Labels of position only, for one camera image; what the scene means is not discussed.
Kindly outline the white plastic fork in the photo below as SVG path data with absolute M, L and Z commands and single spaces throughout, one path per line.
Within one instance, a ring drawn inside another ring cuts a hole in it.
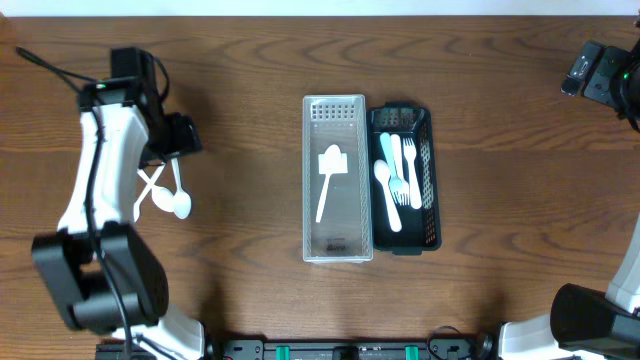
M 410 205 L 413 209 L 420 209 L 422 207 L 422 200 L 415 166 L 417 156 L 416 146 L 413 140 L 409 137 L 402 140 L 402 145 L 403 153 L 409 169 Z

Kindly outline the pink plastic fork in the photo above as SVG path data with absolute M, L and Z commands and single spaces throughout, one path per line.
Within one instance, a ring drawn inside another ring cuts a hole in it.
M 401 138 L 398 134 L 391 135 L 391 143 L 394 153 L 394 162 L 396 166 L 396 173 L 398 178 L 400 179 L 400 190 L 399 190 L 399 204 L 406 206 L 409 204 L 409 184 L 404 178 L 404 167 L 403 167 L 403 158 L 402 158 L 402 146 L 401 146 Z

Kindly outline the pink-white plastic spoon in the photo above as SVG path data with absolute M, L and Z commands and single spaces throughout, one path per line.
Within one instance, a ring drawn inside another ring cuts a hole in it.
M 383 160 L 376 160 L 374 163 L 374 176 L 381 184 L 383 189 L 384 201 L 387 211 L 390 229 L 393 232 L 402 230 L 402 223 L 394 203 L 394 199 L 390 190 L 391 174 L 387 163 Z

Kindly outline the white plastic spoon crossed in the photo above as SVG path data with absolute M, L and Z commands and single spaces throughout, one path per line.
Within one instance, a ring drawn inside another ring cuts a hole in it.
M 165 212 L 174 211 L 173 193 L 169 189 L 160 187 L 155 183 L 149 193 L 151 193 L 152 201 L 158 208 Z

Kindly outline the pale blue plastic fork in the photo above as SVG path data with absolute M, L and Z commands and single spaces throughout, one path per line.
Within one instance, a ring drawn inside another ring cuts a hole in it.
M 403 205 L 405 196 L 402 181 L 396 171 L 391 135 L 387 132 L 381 133 L 380 143 L 390 171 L 389 188 L 394 198 L 394 202 L 398 205 Z

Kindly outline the white plastic spoon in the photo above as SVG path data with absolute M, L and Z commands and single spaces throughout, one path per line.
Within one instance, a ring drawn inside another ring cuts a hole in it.
M 155 185 L 156 181 L 161 176 L 164 168 L 165 168 L 165 164 L 159 165 L 151 176 L 148 176 L 143 169 L 139 169 L 137 171 L 138 175 L 146 182 L 146 185 L 133 205 L 133 218 L 135 222 L 137 222 L 140 217 L 141 203 L 143 202 L 147 194 L 152 190 L 152 187 Z
M 177 158 L 173 158 L 171 160 L 171 165 L 176 184 L 176 192 L 173 196 L 174 214 L 177 218 L 184 220 L 191 213 L 192 199 L 191 196 L 182 187 L 182 177 L 179 160 Z
M 333 174 L 340 172 L 342 165 L 342 155 L 339 146 L 337 144 L 330 145 L 323 154 L 318 155 L 318 160 L 319 173 L 325 176 L 315 217 L 315 221 L 320 223 L 326 204 L 330 178 Z

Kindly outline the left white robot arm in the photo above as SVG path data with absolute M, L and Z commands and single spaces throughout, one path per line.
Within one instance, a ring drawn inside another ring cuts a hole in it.
M 159 260 L 135 231 L 138 174 L 173 155 L 171 121 L 139 78 L 86 85 L 81 157 L 69 205 L 31 254 L 66 326 L 111 335 L 158 359 L 203 359 L 203 325 L 169 302 Z

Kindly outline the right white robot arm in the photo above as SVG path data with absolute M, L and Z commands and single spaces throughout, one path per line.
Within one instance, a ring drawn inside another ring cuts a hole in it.
M 561 86 L 616 112 L 639 130 L 639 47 L 623 50 L 588 41 Z M 639 357 L 639 229 L 606 291 L 567 283 L 551 310 L 507 322 L 497 341 L 499 359 L 637 359 Z

